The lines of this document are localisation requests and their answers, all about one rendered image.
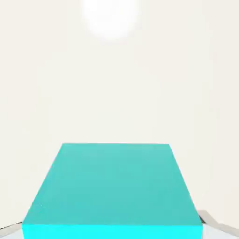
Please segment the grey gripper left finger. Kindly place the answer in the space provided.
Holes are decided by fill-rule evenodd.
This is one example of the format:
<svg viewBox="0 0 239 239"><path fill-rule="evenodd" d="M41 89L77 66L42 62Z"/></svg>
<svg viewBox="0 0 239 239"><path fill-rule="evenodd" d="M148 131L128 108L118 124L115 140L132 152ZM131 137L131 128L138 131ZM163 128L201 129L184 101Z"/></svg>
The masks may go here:
<svg viewBox="0 0 239 239"><path fill-rule="evenodd" d="M24 239L22 222L0 228L0 239Z"/></svg>

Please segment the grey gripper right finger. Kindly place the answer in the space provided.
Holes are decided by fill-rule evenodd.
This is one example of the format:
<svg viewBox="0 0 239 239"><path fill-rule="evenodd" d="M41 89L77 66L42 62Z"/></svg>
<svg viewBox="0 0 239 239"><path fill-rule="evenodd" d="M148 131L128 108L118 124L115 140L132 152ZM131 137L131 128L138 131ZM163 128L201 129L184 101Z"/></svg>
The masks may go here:
<svg viewBox="0 0 239 239"><path fill-rule="evenodd" d="M203 224L202 239L239 239L239 229L217 222L205 210L197 212Z"/></svg>

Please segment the small cyan cube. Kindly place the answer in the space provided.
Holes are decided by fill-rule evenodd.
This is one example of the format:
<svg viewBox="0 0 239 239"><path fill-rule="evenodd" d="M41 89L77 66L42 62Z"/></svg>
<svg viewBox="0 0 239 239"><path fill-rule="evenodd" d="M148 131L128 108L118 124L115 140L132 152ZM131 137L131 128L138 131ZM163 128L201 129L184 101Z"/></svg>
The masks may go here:
<svg viewBox="0 0 239 239"><path fill-rule="evenodd" d="M201 239L168 144L65 143L26 217L24 239Z"/></svg>

